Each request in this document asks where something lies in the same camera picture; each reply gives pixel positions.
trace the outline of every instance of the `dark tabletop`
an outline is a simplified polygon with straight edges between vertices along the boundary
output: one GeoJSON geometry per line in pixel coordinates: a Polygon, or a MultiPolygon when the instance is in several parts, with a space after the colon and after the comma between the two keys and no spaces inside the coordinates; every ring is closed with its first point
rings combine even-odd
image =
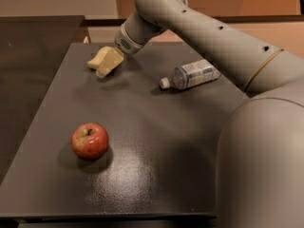
{"type": "Polygon", "coordinates": [[[0,18],[0,184],[83,20],[0,18]]]}
{"type": "MultiPolygon", "coordinates": [[[[150,43],[100,80],[86,62],[104,46],[110,45],[69,48],[0,186],[0,216],[213,216],[219,133],[247,97],[223,76],[183,92],[161,91],[161,77],[200,59],[182,42],[150,43]],[[86,122],[102,124],[109,134],[109,149],[97,161],[81,161],[71,150],[72,132],[86,122]]],[[[41,57],[56,59],[35,48],[41,57]]],[[[15,63],[2,70],[20,88],[37,84],[46,90],[51,76],[46,79],[39,59],[32,60],[37,67],[23,70],[15,63]],[[28,75],[22,82],[12,73],[18,71],[28,75]]],[[[6,97],[9,115],[21,100],[6,97]]],[[[7,120],[11,125],[29,118],[16,110],[10,114],[16,115],[7,120]]]]}

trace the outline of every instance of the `red apple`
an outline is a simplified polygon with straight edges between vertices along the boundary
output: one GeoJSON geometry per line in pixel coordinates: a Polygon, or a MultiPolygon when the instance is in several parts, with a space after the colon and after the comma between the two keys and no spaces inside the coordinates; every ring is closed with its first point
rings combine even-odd
{"type": "Polygon", "coordinates": [[[97,123],[80,125],[71,137],[74,152],[84,160],[96,160],[106,151],[108,135],[105,128],[97,123]]]}

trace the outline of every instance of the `plastic bottle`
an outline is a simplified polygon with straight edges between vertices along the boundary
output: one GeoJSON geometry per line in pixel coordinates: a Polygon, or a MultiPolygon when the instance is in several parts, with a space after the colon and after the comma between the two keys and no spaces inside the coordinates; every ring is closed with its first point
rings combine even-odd
{"type": "Polygon", "coordinates": [[[192,64],[176,67],[171,79],[162,78],[160,80],[160,87],[162,89],[169,87],[186,89],[216,80],[220,75],[215,67],[203,59],[192,64]]]}

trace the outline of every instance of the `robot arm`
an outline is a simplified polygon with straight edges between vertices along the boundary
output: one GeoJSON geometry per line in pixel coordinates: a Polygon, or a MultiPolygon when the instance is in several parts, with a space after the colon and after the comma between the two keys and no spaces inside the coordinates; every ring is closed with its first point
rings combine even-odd
{"type": "Polygon", "coordinates": [[[304,225],[304,59],[187,7],[136,0],[116,35],[134,54],[166,29],[247,94],[218,141],[218,228],[304,225]]]}

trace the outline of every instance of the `apple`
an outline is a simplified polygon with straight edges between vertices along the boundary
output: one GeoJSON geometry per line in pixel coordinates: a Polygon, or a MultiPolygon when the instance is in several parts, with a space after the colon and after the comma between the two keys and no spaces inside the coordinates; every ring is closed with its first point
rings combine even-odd
{"type": "Polygon", "coordinates": [[[108,135],[100,124],[84,123],[72,134],[71,145],[81,159],[96,160],[105,153],[108,147],[108,135]]]}

